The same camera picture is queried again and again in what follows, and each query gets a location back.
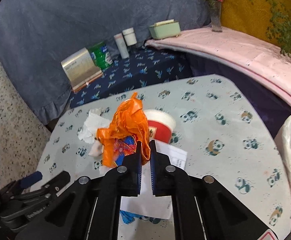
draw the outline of metal screw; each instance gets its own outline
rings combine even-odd
[[[117,168],[117,171],[120,173],[125,173],[127,171],[127,167],[126,166],[119,166]]]
[[[166,167],[166,171],[167,172],[174,172],[176,170],[175,166],[172,166],[172,165],[168,165]]]
[[[213,183],[214,182],[214,178],[212,176],[208,175],[208,176],[204,177],[204,181],[206,183]]]
[[[89,178],[88,177],[81,177],[80,179],[79,179],[79,183],[80,184],[87,184],[88,183],[88,181],[89,181]]]

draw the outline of panda pattern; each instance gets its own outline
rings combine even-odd
[[[198,80],[192,78],[192,79],[189,79],[189,80],[187,81],[187,84],[189,84],[189,85],[194,85],[194,84],[196,84],[197,82],[198,82]]]
[[[274,227],[278,222],[279,217],[281,217],[282,212],[282,207],[276,207],[276,210],[270,216],[269,225],[272,225]]]
[[[240,194],[247,194],[251,190],[251,186],[243,178],[237,178],[235,187],[239,190]]]
[[[184,94],[184,96],[183,96],[181,99],[189,101],[189,99],[190,99],[193,95],[194,95],[194,93],[188,91],[188,92],[186,92],[186,93]]]
[[[138,94],[137,98],[139,100],[143,100],[145,98],[144,94]]]
[[[170,95],[170,91],[169,90],[164,90],[164,91],[162,91],[162,92],[159,93],[158,97],[164,99],[168,95]]]
[[[53,144],[56,144],[56,143],[58,143],[58,142],[59,142],[59,140],[60,140],[60,137],[58,137],[58,138],[54,139],[54,140],[53,140]]]
[[[221,83],[222,80],[219,79],[219,78],[212,78],[212,79],[210,79],[210,82],[211,82],[211,83]]]
[[[180,118],[183,118],[183,122],[193,121],[198,117],[198,112],[196,110],[192,110],[187,112],[186,114],[183,114],[180,116]]]
[[[244,143],[244,149],[258,149],[258,142],[255,139],[248,139],[248,140],[243,140]]]
[[[225,125],[226,123],[228,123],[228,120],[221,113],[217,113],[214,117],[216,121],[221,125]]]
[[[43,163],[46,163],[48,160],[50,160],[50,154],[48,154],[48,155],[44,158]]]
[[[110,107],[106,107],[105,109],[102,109],[100,116],[102,116],[103,114],[108,113],[109,111],[110,111]]]
[[[242,114],[241,114],[241,120],[246,122],[246,123],[250,123],[251,120],[252,120],[252,114],[248,111],[244,111]]]
[[[80,133],[81,131],[83,131],[83,127],[82,127],[82,126],[80,126],[80,127],[78,128],[77,135],[79,135],[79,133]]]
[[[82,113],[82,110],[80,109],[76,114],[75,114],[75,117],[79,117],[79,114]]]
[[[238,92],[235,92],[235,93],[234,93],[233,95],[231,95],[230,97],[233,99],[233,101],[236,101],[236,100],[240,99],[242,96],[241,96],[241,94],[239,94]]]
[[[56,163],[53,163],[53,165],[50,167],[50,173],[52,172],[52,171],[54,171],[56,169]]]
[[[122,101],[122,100],[124,100],[126,98],[127,98],[127,95],[123,94],[123,95],[117,97],[117,101]]]
[[[267,182],[270,185],[270,187],[273,187],[276,182],[280,179],[280,172],[278,169],[274,169],[272,175],[267,178]]]
[[[178,135],[177,133],[172,133],[171,134],[171,138],[170,138],[170,144],[175,144],[180,140],[180,135]]]
[[[72,128],[73,128],[73,125],[70,125],[69,127],[67,127],[67,128],[65,129],[65,131],[66,131],[66,132],[71,131]]]
[[[141,216],[139,219],[144,220],[144,221],[150,221],[153,224],[158,224],[161,219],[160,218],[152,218],[152,217],[146,217],[146,216]]]
[[[62,153],[65,153],[67,150],[69,150],[70,149],[70,144],[66,144],[66,145],[64,145],[63,147],[62,147]]]
[[[216,156],[220,153],[220,150],[224,147],[224,143],[222,141],[212,140],[209,142],[208,147],[206,147],[207,153],[209,153],[212,156]]]
[[[100,168],[100,166],[103,165],[103,160],[100,161],[95,161],[94,162],[94,169],[97,170],[98,168]]]
[[[219,98],[219,96],[213,94],[213,93],[207,93],[206,97],[210,98],[211,100],[216,100]]]
[[[75,154],[80,155],[81,157],[85,157],[87,153],[87,149],[85,147],[78,148]]]

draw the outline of green box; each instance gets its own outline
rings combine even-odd
[[[165,23],[165,24],[154,24],[149,27],[151,36],[155,40],[161,40],[168,37],[175,37],[180,35],[180,25],[178,21]]]

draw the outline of crumpled tissue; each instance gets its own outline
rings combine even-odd
[[[93,144],[90,156],[99,156],[102,154],[102,144],[95,140],[95,134],[99,127],[109,127],[110,120],[100,116],[102,113],[101,108],[91,109],[89,116],[84,121],[82,130],[78,133],[79,140],[83,140],[86,143]]]

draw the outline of panda print tablecloth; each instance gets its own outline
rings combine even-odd
[[[103,108],[112,119],[119,104],[138,92],[143,109],[169,113],[176,121],[171,144],[188,152],[186,172],[214,176],[234,196],[284,239],[291,228],[291,196],[284,165],[267,128],[248,100],[228,79],[201,76],[143,87],[71,109],[58,121],[42,154],[39,189],[62,170],[71,183],[80,176],[99,177],[101,157],[78,139],[90,109]],[[118,239],[174,239],[173,220],[158,224],[120,219]]]

